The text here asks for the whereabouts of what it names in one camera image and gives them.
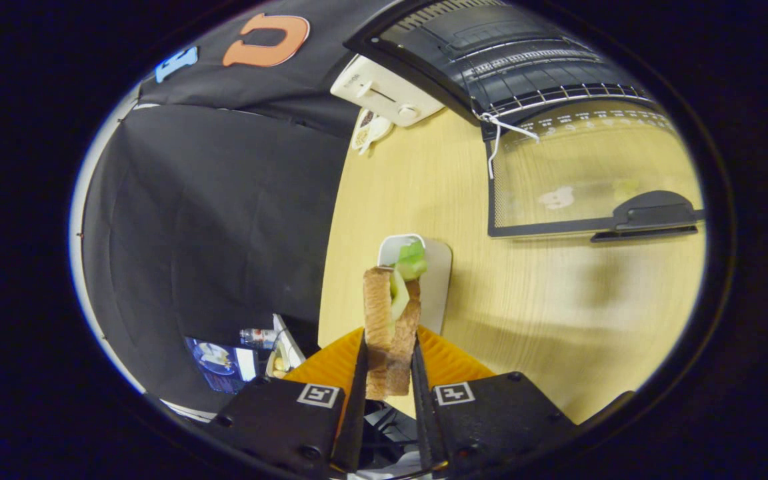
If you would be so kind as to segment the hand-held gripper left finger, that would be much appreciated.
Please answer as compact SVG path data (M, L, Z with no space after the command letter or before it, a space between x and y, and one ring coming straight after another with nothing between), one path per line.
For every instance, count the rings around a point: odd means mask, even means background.
M282 379L256 377L208 423L223 449L282 478L359 468L369 355L357 328Z

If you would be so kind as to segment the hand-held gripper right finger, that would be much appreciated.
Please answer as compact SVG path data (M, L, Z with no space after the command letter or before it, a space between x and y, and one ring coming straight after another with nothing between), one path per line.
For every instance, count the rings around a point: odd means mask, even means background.
M421 464L433 477L490 477L552 455L578 431L523 373L493 373L423 326L412 383Z

